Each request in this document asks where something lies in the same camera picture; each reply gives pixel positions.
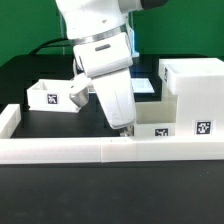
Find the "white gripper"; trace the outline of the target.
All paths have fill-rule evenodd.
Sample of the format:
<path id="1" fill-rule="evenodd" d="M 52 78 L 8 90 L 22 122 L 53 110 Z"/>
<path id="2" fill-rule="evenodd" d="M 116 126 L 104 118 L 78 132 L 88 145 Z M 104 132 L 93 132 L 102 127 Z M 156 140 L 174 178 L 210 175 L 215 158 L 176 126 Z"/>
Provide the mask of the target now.
<path id="1" fill-rule="evenodd" d="M 133 64 L 125 32 L 108 39 L 73 47 L 76 67 L 73 93 L 93 85 L 109 125 L 121 137 L 134 135 L 136 108 L 129 67 Z"/>

